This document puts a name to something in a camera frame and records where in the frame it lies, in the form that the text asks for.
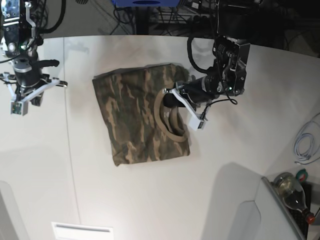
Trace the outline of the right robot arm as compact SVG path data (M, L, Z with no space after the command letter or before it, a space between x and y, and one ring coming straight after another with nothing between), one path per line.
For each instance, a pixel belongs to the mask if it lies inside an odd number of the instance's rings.
M54 32L62 23L66 1L61 2L58 21L51 28L45 0L2 0L0 2L0 50L3 63L12 66L13 73L3 72L0 80L11 94L10 113L24 116L29 104L41 106L46 90L67 87L68 83L43 73L44 68L58 67L56 59L40 60L37 49L44 43L43 34Z

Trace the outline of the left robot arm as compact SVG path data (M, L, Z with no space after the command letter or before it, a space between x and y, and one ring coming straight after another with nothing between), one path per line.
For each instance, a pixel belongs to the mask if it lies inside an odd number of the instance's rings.
M192 67L202 78L187 82L178 81L164 89L164 104L167 107L185 107L191 118L188 125L193 130L203 129L209 108L224 101L237 105L236 97L245 91L247 62L254 33L254 21L259 11L258 0L218 0L210 9L210 34L213 37L213 65L207 69L199 67L192 52L193 33L187 39L187 55Z

